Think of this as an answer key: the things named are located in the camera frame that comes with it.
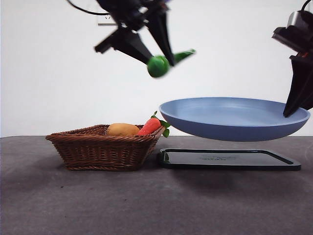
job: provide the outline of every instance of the yellow potato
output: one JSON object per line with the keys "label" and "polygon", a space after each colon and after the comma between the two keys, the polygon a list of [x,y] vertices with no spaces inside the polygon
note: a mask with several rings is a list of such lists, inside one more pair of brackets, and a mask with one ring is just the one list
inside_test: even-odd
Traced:
{"label": "yellow potato", "polygon": [[127,123],[113,123],[108,127],[109,136],[135,136],[139,128]]}

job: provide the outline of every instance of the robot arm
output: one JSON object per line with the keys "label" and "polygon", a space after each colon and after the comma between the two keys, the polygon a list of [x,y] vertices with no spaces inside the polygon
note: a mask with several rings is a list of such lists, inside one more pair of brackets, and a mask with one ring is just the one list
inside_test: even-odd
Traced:
{"label": "robot arm", "polygon": [[147,64],[152,54],[137,33],[143,26],[147,26],[169,64],[175,65],[167,33],[168,7],[165,0],[97,0],[97,2],[110,13],[118,26],[113,34],[95,47],[97,52],[104,53],[113,47]]}
{"label": "robot arm", "polygon": [[305,11],[306,1],[300,11],[293,12],[287,27],[274,30],[273,38],[298,52],[291,56],[293,77],[284,116],[289,117],[299,107],[313,108],[313,14]]}

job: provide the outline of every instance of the green toy vegetable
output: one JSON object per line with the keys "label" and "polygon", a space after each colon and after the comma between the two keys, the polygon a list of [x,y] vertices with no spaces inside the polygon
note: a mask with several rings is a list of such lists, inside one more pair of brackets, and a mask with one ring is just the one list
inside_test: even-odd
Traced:
{"label": "green toy vegetable", "polygon": [[[174,54],[176,64],[194,53],[196,53],[196,51],[194,49],[191,49]],[[170,67],[171,66],[168,60],[163,55],[153,56],[147,63],[148,73],[151,77],[163,76],[168,72]]]}

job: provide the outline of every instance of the plate rim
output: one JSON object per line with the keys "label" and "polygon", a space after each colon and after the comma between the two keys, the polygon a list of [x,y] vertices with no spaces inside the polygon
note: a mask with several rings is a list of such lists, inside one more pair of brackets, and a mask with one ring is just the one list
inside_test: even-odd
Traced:
{"label": "plate rim", "polygon": [[277,104],[283,104],[286,105],[285,103],[282,102],[278,102],[278,101],[272,101],[272,100],[266,100],[266,99],[255,99],[255,98],[243,98],[243,97],[230,97],[230,96],[204,96],[204,97],[191,97],[191,98],[180,98],[180,99],[174,99],[174,100],[170,100],[167,102],[162,103],[159,106],[159,110],[162,114],[165,114],[169,117],[173,117],[182,121],[187,121],[187,122],[193,122],[193,123],[198,123],[198,124],[204,124],[204,125],[216,125],[216,126],[224,126],[224,127],[279,127],[279,126],[287,126],[287,125],[293,125],[293,124],[298,124],[298,123],[302,123],[304,121],[307,121],[310,116],[311,113],[304,109],[304,108],[299,108],[302,112],[304,112],[306,114],[306,116],[300,120],[297,121],[290,121],[290,122],[285,122],[283,124],[271,124],[271,125],[236,125],[236,124],[231,124],[231,125],[224,125],[224,124],[218,124],[218,123],[205,123],[205,122],[197,122],[197,121],[189,121],[189,120],[185,120],[185,119],[181,119],[178,118],[177,116],[173,116],[168,114],[167,112],[165,112],[164,110],[162,110],[162,107],[170,102],[173,101],[179,101],[179,100],[191,100],[191,99],[203,99],[203,98],[227,98],[227,99],[243,99],[243,100],[258,100],[258,101],[267,101],[267,102],[271,102],[271,103],[277,103]]}

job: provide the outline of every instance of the blue plate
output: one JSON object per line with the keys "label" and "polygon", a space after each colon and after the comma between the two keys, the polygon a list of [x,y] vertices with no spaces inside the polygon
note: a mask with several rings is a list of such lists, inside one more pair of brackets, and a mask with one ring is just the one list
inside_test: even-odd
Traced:
{"label": "blue plate", "polygon": [[201,97],[178,99],[160,106],[173,127],[199,137],[222,141],[268,141],[299,130],[310,113],[299,108],[283,116],[285,104],[260,99]]}

